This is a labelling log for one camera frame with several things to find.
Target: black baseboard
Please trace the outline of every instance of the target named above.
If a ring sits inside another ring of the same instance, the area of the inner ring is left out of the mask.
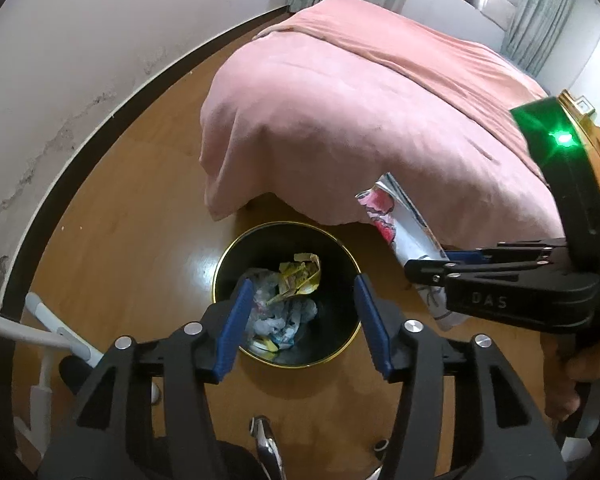
[[[4,290],[1,316],[14,321],[20,320],[24,309],[24,298],[29,291],[42,253],[69,202],[98,161],[131,123],[178,79],[207,57],[250,30],[280,16],[285,11],[286,7],[280,7],[253,18],[187,54],[134,94],[116,111],[114,116],[93,134],[91,139],[75,154],[44,199],[22,241],[20,250],[14,256],[13,267]],[[14,350],[15,343],[13,341],[0,337],[0,432],[13,449],[16,448],[11,403]]]

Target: wooden headboard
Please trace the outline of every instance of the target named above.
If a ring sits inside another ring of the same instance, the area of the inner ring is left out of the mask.
[[[564,90],[558,96],[558,100],[567,110],[571,119],[580,125],[580,128],[577,128],[581,137],[580,140],[587,149],[587,155],[589,155],[589,160],[593,166],[593,172],[596,174],[596,179],[600,186],[600,127],[596,126],[589,116],[584,115],[578,110],[575,100],[567,90]]]

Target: pink bedspread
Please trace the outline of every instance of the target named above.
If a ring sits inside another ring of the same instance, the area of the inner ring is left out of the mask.
[[[323,0],[216,74],[201,113],[205,203],[220,219],[273,192],[323,224],[367,222],[355,194],[390,171],[443,244],[560,236],[508,113],[542,96],[487,47]]]

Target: wooden floor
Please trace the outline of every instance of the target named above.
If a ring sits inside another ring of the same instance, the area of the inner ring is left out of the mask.
[[[119,335],[161,338],[199,319],[211,300],[214,267],[237,235],[265,221],[306,221],[272,196],[220,222],[212,221],[203,204],[200,106],[218,67],[252,37],[246,34],[200,64],[135,121],[80,188],[46,248],[32,290],[102,351]],[[350,249],[378,294],[432,324],[373,227],[327,229]],[[537,335],[471,320],[450,336],[467,340],[478,332],[494,338],[542,404]],[[14,410],[25,420],[39,361],[35,348],[18,345]],[[53,384],[57,425],[72,396],[57,374]],[[208,387],[218,438],[253,449],[248,420],[267,415],[290,480],[364,478],[376,466],[372,444],[390,435],[398,394],[399,386],[385,384],[374,370],[362,332],[337,359],[305,370],[271,368],[240,354],[224,382]],[[160,433],[159,410],[154,418]],[[451,428],[448,415],[440,472],[448,468]],[[33,453],[22,447],[34,467]]]

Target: human hand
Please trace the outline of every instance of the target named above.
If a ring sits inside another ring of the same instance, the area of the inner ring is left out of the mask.
[[[563,421],[580,406],[575,385],[600,379],[600,342],[580,351],[564,361],[558,355],[558,339],[551,334],[541,334],[544,353],[544,412]]]

